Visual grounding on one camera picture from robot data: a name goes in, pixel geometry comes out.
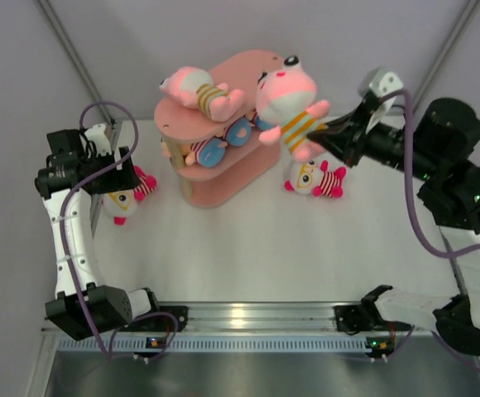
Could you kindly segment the white glasses plush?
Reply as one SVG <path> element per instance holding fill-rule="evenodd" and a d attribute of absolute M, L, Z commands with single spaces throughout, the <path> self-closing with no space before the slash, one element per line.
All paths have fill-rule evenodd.
<path fill-rule="evenodd" d="M 343 196 L 343 180 L 346 174 L 347 169 L 344 166 L 329 170 L 327 160 L 311 160 L 304 164 L 294 163 L 284 188 L 298 194 L 338 199 Z"/>
<path fill-rule="evenodd" d="M 156 178 L 134 166 L 140 184 L 133 189 L 104 194 L 101 198 L 103 210 L 117 226 L 122 226 L 137 211 L 139 205 L 157 187 Z"/>

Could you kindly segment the small pink frog plush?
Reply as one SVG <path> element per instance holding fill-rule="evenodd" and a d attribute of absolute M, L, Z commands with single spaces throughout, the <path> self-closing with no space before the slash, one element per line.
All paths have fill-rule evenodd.
<path fill-rule="evenodd" d="M 271 128 L 261 132 L 259 141 L 266 146 L 282 142 L 296 162 L 313 160 L 322 147 L 307 135 L 325 129 L 322 118 L 330 109 L 327 100 L 315 100 L 316 94 L 317 85 L 297 55 L 285 58 L 280 69 L 262 72 L 257 81 L 255 109 Z"/>

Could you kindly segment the orange-head blue-body plush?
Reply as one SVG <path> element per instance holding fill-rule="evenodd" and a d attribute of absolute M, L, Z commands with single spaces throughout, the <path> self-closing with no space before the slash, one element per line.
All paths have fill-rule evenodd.
<path fill-rule="evenodd" d="M 258 128 L 260 131 L 266 131 L 272 129 L 274 126 L 268 122 L 263 121 L 256 110 L 252 111 L 250 122 L 254 127 Z"/>

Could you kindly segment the large pink frog plush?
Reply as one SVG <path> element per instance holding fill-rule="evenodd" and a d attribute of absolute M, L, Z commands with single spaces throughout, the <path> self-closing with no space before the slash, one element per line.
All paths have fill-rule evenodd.
<path fill-rule="evenodd" d="M 246 99 L 243 90 L 216 84 L 207 70 L 192 66 L 177 69 L 161 81 L 159 89 L 179 105 L 199 110 L 214 122 L 229 120 Z"/>

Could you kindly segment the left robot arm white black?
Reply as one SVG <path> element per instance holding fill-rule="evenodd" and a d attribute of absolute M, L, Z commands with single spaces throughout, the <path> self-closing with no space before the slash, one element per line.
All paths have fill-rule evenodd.
<path fill-rule="evenodd" d="M 77 341 L 133 321 L 149 331 L 162 320 L 148 288 L 127 292 L 106 285 L 95 255 L 93 198 L 122 226 L 156 188 L 155 178 L 132 163 L 127 147 L 114 154 L 110 133 L 100 123 L 48 134 L 51 153 L 35 179 L 52 226 L 57 267 L 46 317 Z"/>

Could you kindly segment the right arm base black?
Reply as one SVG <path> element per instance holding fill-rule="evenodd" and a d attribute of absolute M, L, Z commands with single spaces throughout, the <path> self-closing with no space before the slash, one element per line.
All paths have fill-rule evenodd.
<path fill-rule="evenodd" d="M 335 306 L 334 319 L 337 330 L 348 335 L 390 330 L 388 322 L 380 317 L 375 308 L 363 304 Z"/>

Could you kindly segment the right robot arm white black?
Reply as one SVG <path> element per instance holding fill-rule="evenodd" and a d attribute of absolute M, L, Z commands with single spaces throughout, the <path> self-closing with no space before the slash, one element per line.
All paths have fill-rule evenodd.
<path fill-rule="evenodd" d="M 401 129 L 370 127 L 385 101 L 368 93 L 353 112 L 309 139 L 349 167 L 368 157 L 401 171 L 417 240 L 432 255 L 456 263 L 463 290 L 437 298 L 381 285 L 362 298 L 362 320 L 370 328 L 389 322 L 424 328 L 454 351 L 480 356 L 480 167 L 470 160 L 480 119 L 461 100 L 437 98 L 418 123 L 406 114 Z"/>

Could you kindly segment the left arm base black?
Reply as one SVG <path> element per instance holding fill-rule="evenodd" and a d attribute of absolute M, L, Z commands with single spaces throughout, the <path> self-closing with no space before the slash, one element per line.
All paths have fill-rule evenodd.
<path fill-rule="evenodd" d="M 189 307 L 186 305 L 161 305 L 158 311 L 138 316 L 129 325 L 118 329 L 119 332 L 173 332 L 175 325 L 183 331 L 188 323 Z"/>

